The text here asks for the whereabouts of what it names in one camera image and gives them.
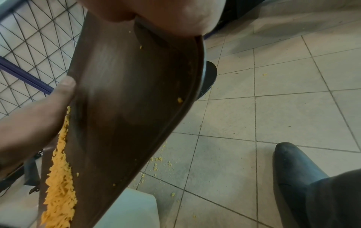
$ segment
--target tiled floor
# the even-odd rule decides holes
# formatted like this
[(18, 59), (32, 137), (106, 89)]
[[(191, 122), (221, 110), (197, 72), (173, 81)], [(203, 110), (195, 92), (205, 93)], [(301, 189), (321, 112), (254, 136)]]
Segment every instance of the tiled floor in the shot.
[(156, 197), (162, 228), (297, 227), (273, 186), (279, 142), (331, 176), (361, 167), (361, 20), (341, 22), (279, 38), (235, 22), (206, 41), (214, 86), (130, 185)]

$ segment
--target yellow food crumbs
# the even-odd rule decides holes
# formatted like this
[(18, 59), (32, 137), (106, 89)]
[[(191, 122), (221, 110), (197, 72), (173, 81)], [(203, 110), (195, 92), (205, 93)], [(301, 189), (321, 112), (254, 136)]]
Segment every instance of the yellow food crumbs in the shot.
[(63, 127), (59, 132), (58, 144), (53, 151), (53, 166), (50, 167), (49, 177), (45, 181), (49, 188), (46, 191), (47, 195), (44, 202), (47, 209), (41, 215), (41, 224), (45, 224), (46, 228), (70, 227), (70, 221), (75, 213), (74, 207), (77, 199), (73, 186), (73, 176), (64, 153), (67, 128), (69, 126), (69, 113), (70, 107), (68, 107)]

